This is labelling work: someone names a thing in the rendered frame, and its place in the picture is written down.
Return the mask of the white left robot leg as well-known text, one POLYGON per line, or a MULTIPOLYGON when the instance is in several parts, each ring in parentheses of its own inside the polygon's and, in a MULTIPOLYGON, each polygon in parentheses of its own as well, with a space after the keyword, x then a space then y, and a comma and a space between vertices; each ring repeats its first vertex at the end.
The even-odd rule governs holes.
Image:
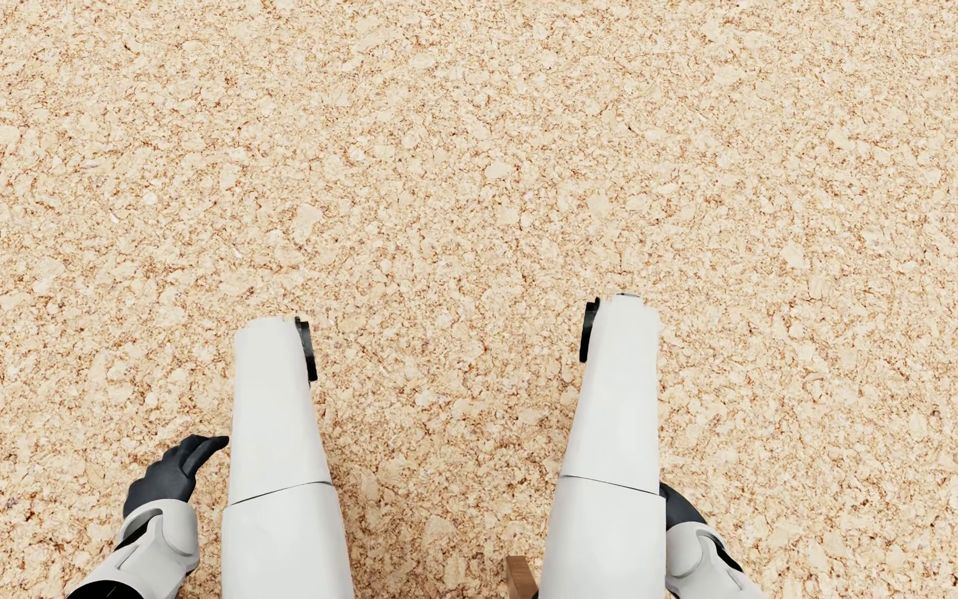
POLYGON ((253 320, 235 333, 222 599, 354 599, 339 495, 312 403, 309 324, 253 320))

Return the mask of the white right robot leg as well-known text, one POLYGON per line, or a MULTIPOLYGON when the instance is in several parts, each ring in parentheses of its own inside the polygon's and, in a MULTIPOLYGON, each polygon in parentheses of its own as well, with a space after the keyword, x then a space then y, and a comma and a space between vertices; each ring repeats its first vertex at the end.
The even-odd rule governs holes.
POLYGON ((588 303, 576 413, 552 500, 538 599, 663 599, 658 311, 588 303))

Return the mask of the small brown wooden piece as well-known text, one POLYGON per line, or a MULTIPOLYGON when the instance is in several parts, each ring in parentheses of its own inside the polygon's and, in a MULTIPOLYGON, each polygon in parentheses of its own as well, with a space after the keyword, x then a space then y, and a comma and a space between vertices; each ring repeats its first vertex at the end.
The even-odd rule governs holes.
POLYGON ((509 555, 503 560, 508 599, 537 599, 539 585, 533 577, 528 559, 523 555, 509 555))

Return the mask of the white robot leg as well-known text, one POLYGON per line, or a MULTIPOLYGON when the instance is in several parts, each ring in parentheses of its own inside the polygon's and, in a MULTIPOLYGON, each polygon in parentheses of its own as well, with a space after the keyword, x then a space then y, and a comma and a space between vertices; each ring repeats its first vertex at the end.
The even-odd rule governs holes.
POLYGON ((354 599, 339 495, 312 403, 309 324, 253 320, 235 333, 222 599, 354 599))
POLYGON ((658 311, 588 303, 576 413, 552 500, 538 599, 663 599, 658 311))

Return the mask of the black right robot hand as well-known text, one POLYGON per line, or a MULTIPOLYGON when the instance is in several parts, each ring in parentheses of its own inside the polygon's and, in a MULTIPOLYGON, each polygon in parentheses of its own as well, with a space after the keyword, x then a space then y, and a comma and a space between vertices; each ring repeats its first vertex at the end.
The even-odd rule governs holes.
POLYGON ((669 484, 660 483, 659 495, 665 500, 665 525, 668 531, 679 524, 688 524, 689 522, 708 524, 700 511, 669 484))

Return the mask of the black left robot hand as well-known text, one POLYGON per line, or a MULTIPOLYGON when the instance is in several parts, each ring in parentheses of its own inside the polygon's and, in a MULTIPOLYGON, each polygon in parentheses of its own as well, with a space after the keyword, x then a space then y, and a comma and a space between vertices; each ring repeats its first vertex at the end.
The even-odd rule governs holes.
POLYGON ((128 518, 141 506, 157 500, 190 501, 197 471, 213 454, 224 449, 229 440, 226 435, 190 435, 172 446, 146 468, 141 478, 131 483, 123 516, 128 518))

